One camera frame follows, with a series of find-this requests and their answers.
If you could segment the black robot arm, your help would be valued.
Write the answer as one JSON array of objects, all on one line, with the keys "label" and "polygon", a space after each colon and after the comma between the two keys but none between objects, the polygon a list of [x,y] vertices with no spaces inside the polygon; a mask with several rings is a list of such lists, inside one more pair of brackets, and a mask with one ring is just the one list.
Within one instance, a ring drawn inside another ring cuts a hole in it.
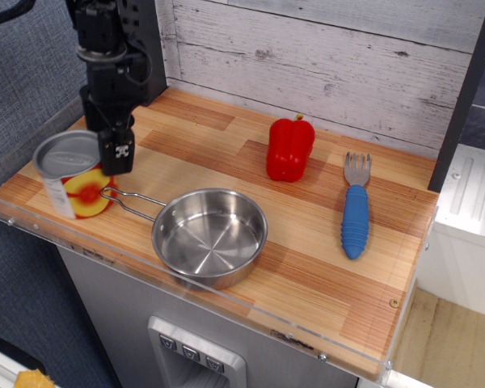
[{"label": "black robot arm", "polygon": [[124,32],[116,1],[68,1],[78,34],[76,53],[86,63],[81,97],[86,127],[98,137],[102,171],[133,169],[133,110],[148,98],[152,60],[142,42]]}]

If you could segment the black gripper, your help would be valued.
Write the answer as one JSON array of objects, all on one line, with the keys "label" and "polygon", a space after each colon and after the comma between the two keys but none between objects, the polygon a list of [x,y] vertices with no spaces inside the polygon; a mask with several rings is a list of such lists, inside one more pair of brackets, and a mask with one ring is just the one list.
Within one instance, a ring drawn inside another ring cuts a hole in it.
[{"label": "black gripper", "polygon": [[88,62],[87,84],[80,90],[86,126],[98,133],[99,156],[105,175],[127,174],[133,169],[135,137],[132,129],[113,131],[116,122],[149,98],[152,66],[142,53],[129,53],[116,62]]}]

